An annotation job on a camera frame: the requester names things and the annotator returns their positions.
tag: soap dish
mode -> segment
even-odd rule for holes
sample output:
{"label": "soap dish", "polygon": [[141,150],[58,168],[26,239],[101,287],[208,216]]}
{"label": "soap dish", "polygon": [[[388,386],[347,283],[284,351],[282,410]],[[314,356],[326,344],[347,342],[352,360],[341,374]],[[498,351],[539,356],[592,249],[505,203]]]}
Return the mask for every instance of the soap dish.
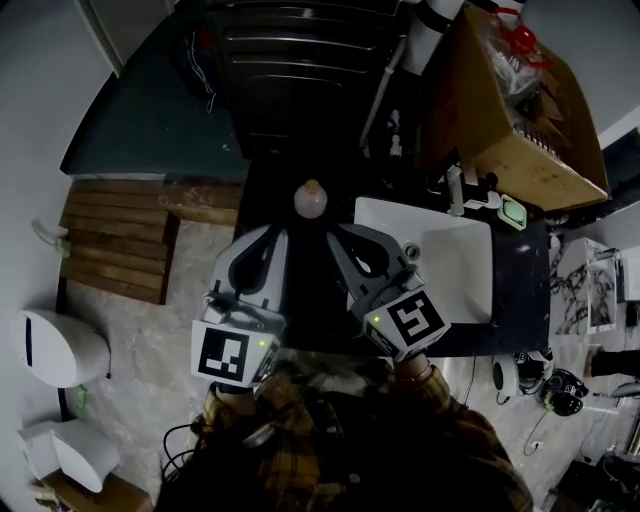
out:
{"label": "soap dish", "polygon": [[507,194],[501,196],[502,204],[498,208],[498,218],[522,231],[527,227],[527,209]]}

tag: cardboard box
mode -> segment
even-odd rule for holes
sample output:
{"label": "cardboard box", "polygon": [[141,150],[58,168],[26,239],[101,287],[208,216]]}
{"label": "cardboard box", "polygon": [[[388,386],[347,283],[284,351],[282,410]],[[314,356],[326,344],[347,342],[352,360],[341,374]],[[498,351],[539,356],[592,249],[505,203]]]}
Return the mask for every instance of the cardboard box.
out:
{"label": "cardboard box", "polygon": [[51,473],[42,483],[56,493],[58,499],[76,512],[152,512],[149,495],[133,484],[107,475],[102,492],[88,491],[61,470]]}
{"label": "cardboard box", "polygon": [[425,71],[426,116],[416,165],[433,171],[456,148],[498,190],[545,211],[584,206],[609,197],[609,185],[589,108],[569,66],[540,45],[553,63],[547,92],[561,119],[553,123],[566,144],[558,157],[513,128],[483,34],[492,15],[466,4]]}

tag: person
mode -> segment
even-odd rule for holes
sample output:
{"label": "person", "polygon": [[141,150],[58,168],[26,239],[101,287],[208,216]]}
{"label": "person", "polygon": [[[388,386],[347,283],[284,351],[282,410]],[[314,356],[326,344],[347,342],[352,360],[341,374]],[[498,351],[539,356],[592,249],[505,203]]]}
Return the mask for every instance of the person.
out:
{"label": "person", "polygon": [[490,423],[453,399],[424,354],[358,373],[357,396],[312,385],[290,361],[255,394],[212,386],[191,425],[196,447],[168,464],[156,512],[533,509]]}

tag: white bottle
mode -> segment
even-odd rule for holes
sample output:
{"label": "white bottle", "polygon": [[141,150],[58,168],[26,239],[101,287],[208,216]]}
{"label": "white bottle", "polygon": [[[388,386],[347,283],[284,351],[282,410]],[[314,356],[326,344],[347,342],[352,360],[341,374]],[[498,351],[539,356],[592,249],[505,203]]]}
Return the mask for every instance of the white bottle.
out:
{"label": "white bottle", "polygon": [[305,219],[320,217],[327,208],[327,193],[316,180],[308,180],[293,196],[296,212]]}

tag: black cable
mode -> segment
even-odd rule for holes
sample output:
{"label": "black cable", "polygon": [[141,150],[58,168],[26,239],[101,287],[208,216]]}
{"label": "black cable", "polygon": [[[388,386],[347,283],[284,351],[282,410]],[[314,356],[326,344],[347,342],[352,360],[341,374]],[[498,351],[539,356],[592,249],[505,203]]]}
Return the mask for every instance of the black cable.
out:
{"label": "black cable", "polygon": [[163,478],[164,480],[166,480],[166,479],[167,479],[167,469],[169,469],[169,466],[170,466],[171,464],[173,464],[173,465],[175,466],[175,468],[176,468],[178,471],[180,471],[180,470],[181,470],[181,468],[179,468],[179,467],[176,465],[176,463],[175,463],[175,461],[176,461],[176,459],[177,459],[178,457],[183,457],[183,456],[185,456],[187,453],[195,453],[195,452],[196,452],[196,449],[195,449],[195,448],[191,448],[190,450],[185,450],[185,451],[183,451],[183,452],[180,452],[180,453],[179,453],[178,455],[176,455],[175,457],[170,458],[170,459],[169,459],[169,462],[167,462],[167,463],[165,464],[165,466],[162,468],[162,478]]}
{"label": "black cable", "polygon": [[500,401],[500,391],[498,391],[498,393],[496,393],[496,403],[497,403],[498,405],[504,405],[504,404],[506,404],[509,400],[511,400],[511,397],[510,397],[510,396],[506,397],[506,398],[504,399],[504,402],[501,402],[501,401]]}
{"label": "black cable", "polygon": [[165,466],[165,469],[162,470],[162,474],[164,475],[164,473],[166,472],[166,468],[169,467],[170,464],[173,464],[173,466],[180,471],[180,468],[178,467],[178,465],[174,462],[180,455],[185,455],[186,453],[190,453],[191,450],[187,450],[186,452],[182,452],[181,454],[176,455],[175,457],[171,457],[171,454],[169,453],[169,449],[167,448],[167,439],[169,438],[169,435],[172,432],[175,432],[176,430],[180,430],[183,428],[191,428],[194,425],[200,425],[199,423],[185,423],[184,425],[178,425],[177,427],[173,427],[170,428],[169,430],[167,430],[167,432],[164,435],[164,439],[162,440],[162,446],[164,447],[164,453],[167,454],[167,457],[169,457],[169,462],[167,463],[167,465]]}
{"label": "black cable", "polygon": [[533,386],[529,386],[528,388],[525,386],[520,386],[520,391],[523,396],[532,396],[538,393],[542,389],[544,385],[544,379],[540,377],[540,380],[536,382]]}
{"label": "black cable", "polygon": [[111,352],[111,344],[109,342],[107,342],[107,348],[109,349],[109,371],[107,372],[105,377],[107,379],[111,379],[111,361],[113,360],[113,354]]}
{"label": "black cable", "polygon": [[467,396],[464,399],[464,405],[467,405],[469,400],[469,393],[471,393],[471,386],[473,386],[473,379],[476,376],[476,356],[473,356],[473,370],[471,370],[471,381],[469,382],[469,389],[467,389]]}
{"label": "black cable", "polygon": [[540,417],[540,419],[538,420],[538,422],[536,423],[536,426],[533,427],[533,430],[531,431],[531,433],[529,434],[529,437],[527,437],[527,440],[524,443],[524,448],[522,449],[522,454],[525,457],[531,457],[534,453],[536,453],[538,451],[538,446],[536,446],[533,451],[531,453],[527,453],[527,446],[529,446],[529,442],[531,441],[531,438],[533,437],[533,433],[536,431],[536,429],[538,428],[538,425],[540,425],[540,423],[542,423],[542,420],[547,416],[547,414],[549,414],[550,411],[545,411],[544,414]]}

